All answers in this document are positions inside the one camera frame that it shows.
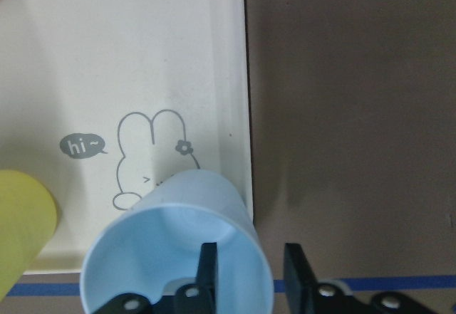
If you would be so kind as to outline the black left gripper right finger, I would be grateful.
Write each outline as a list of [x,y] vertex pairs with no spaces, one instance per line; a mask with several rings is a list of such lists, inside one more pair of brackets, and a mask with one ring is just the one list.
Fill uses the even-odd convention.
[[432,313],[403,293],[376,293],[369,303],[317,280],[300,244],[284,244],[284,290],[291,313]]

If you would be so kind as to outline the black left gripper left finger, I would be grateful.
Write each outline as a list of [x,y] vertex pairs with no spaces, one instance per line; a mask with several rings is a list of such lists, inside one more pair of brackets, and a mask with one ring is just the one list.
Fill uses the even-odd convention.
[[203,243],[195,281],[180,286],[156,303],[137,293],[123,293],[99,307],[100,313],[216,313],[217,243]]

